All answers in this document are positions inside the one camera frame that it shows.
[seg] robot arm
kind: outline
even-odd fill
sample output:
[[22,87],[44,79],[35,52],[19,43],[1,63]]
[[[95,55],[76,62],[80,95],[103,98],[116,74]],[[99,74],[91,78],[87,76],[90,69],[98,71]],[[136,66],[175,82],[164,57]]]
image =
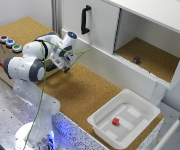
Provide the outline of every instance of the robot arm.
[[[13,89],[15,93],[22,100],[38,107],[42,91],[33,82],[39,82],[44,77],[45,68],[42,62],[44,56],[45,60],[51,59],[57,68],[67,72],[76,60],[76,54],[70,53],[76,44],[76,40],[77,36],[72,32],[68,32],[63,40],[51,32],[26,44],[23,48],[23,57],[8,57],[4,61],[3,68],[8,77],[14,80]],[[29,137],[30,148],[40,149],[38,143],[42,139],[46,139],[47,135],[52,132],[51,116],[56,114],[59,109],[59,101],[44,93],[41,111]]]

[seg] brown work surface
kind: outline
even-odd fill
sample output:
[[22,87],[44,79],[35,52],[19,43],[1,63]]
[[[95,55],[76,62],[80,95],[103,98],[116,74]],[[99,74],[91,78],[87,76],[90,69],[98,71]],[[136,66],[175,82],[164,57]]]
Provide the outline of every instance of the brown work surface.
[[14,39],[16,44],[22,47],[48,32],[53,31],[30,17],[0,27],[0,36],[7,35],[9,39]]
[[[43,82],[38,83],[38,86],[42,88]],[[60,71],[50,76],[46,81],[45,92],[60,101],[62,113],[110,150],[113,149],[94,133],[87,118],[121,92],[121,89],[76,63],[67,74]],[[163,115],[159,115],[127,150],[136,149],[162,119]]]
[[180,60],[139,38],[134,38],[115,53],[130,61],[135,56],[140,57],[139,66],[168,82],[171,82]]

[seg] white plastic bin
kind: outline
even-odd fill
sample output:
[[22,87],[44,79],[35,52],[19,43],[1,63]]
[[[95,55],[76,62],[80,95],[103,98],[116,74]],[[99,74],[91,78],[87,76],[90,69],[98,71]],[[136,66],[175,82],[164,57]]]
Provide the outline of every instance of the white plastic bin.
[[[125,89],[87,120],[95,133],[108,144],[116,149],[125,149],[159,113],[159,108]],[[118,126],[112,124],[114,118],[119,119]]]

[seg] brown box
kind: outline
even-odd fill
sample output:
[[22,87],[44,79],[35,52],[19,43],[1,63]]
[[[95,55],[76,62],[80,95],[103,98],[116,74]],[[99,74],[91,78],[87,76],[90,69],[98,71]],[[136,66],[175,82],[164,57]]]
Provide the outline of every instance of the brown box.
[[[26,17],[0,27],[0,36],[7,35],[10,39],[15,40],[16,44],[20,44],[22,47],[24,47],[25,44],[34,41],[34,39],[36,39],[38,36],[44,35],[48,32],[53,31],[38,23],[37,21],[31,19],[30,17]],[[15,54],[11,49],[8,49],[5,45],[0,44],[0,78],[2,78],[9,85],[13,86],[13,80],[10,80],[8,78],[2,67],[4,60],[8,56],[21,57],[22,53]],[[46,77],[52,75],[57,71],[58,69],[47,72]]]

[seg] door handle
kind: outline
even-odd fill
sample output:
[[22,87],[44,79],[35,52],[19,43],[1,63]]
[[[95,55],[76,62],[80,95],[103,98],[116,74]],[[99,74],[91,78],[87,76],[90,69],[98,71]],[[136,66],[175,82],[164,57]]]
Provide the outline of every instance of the door handle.
[[82,23],[81,23],[81,31],[82,34],[88,33],[90,30],[86,28],[86,12],[91,10],[91,7],[86,5],[86,8],[82,10]]

